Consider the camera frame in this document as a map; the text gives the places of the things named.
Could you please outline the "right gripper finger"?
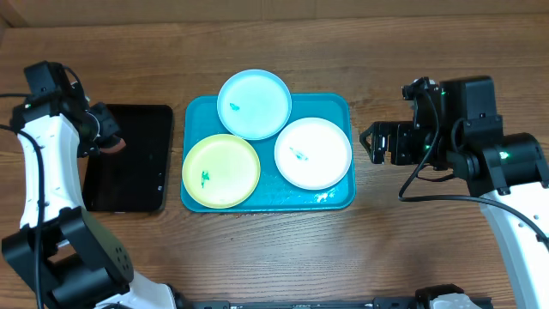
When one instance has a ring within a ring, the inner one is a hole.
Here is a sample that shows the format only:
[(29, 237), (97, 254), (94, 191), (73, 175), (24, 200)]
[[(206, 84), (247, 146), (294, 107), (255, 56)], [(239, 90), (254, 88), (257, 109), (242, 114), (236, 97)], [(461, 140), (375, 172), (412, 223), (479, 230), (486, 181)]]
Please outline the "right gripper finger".
[(366, 151), (387, 150), (390, 130), (390, 122), (375, 122), (360, 134), (359, 141)]
[(388, 146), (388, 138), (384, 134), (376, 134), (371, 138), (371, 160), (374, 164), (385, 162)]

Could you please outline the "red green scrub sponge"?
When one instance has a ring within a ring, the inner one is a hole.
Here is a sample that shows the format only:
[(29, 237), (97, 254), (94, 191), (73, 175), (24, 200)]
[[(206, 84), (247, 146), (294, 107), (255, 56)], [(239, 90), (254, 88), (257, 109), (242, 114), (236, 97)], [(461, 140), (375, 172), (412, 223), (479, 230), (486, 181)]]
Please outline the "red green scrub sponge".
[(123, 138), (119, 138), (118, 141), (111, 147), (101, 148), (100, 152), (105, 154), (115, 154), (117, 152), (120, 152), (125, 146), (125, 140)]

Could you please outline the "white plate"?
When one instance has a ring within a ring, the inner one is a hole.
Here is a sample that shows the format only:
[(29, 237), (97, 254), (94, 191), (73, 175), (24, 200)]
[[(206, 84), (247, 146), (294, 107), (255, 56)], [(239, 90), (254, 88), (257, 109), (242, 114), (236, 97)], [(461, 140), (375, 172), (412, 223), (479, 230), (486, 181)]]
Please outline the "white plate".
[(285, 180), (305, 190), (323, 190), (347, 174), (352, 147), (340, 127), (324, 118), (301, 118), (278, 135), (274, 161)]

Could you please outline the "light blue plate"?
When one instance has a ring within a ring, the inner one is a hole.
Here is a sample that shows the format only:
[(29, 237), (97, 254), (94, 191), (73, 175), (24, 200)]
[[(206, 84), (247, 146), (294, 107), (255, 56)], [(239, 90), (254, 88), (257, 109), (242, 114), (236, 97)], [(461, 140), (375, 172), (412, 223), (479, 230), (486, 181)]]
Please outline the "light blue plate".
[(243, 70), (231, 76), (217, 96), (221, 123), (235, 136), (262, 140), (287, 123), (293, 107), (288, 86), (266, 70)]

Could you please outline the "yellow plate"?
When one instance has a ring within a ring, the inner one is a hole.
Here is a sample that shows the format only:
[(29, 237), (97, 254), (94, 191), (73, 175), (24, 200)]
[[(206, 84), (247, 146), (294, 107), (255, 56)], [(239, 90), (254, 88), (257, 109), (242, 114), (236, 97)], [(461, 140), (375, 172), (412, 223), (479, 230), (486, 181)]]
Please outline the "yellow plate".
[(230, 134), (203, 138), (190, 149), (182, 166), (187, 193), (210, 209), (228, 209), (242, 203), (256, 189), (260, 174), (255, 149)]

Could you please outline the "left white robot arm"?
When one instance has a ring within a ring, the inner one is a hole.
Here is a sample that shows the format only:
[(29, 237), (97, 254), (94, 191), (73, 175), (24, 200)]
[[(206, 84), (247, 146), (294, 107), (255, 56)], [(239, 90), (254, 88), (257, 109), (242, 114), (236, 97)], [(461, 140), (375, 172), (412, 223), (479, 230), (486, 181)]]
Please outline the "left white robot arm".
[(23, 149), (26, 202), (19, 231), (2, 240), (5, 261), (39, 308), (183, 308), (184, 297), (136, 271), (119, 239), (85, 208), (77, 161), (122, 144), (111, 112), (91, 106), (61, 63), (42, 61), (24, 74), (30, 91), (4, 128)]

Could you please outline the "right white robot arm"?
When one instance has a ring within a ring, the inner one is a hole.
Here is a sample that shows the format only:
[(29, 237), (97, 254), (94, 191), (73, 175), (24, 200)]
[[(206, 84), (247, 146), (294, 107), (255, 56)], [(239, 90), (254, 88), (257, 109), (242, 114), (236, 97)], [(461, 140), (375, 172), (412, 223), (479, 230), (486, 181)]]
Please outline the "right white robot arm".
[[(374, 164), (412, 166), (400, 188), (405, 203), (472, 202), (498, 242), (520, 308), (548, 306), (548, 163), (529, 133), (504, 134), (494, 82), (473, 76), (434, 82), (421, 77), (402, 87), (412, 103), (407, 122), (375, 122), (360, 137)], [(408, 197), (424, 167), (462, 179), (467, 195)]]

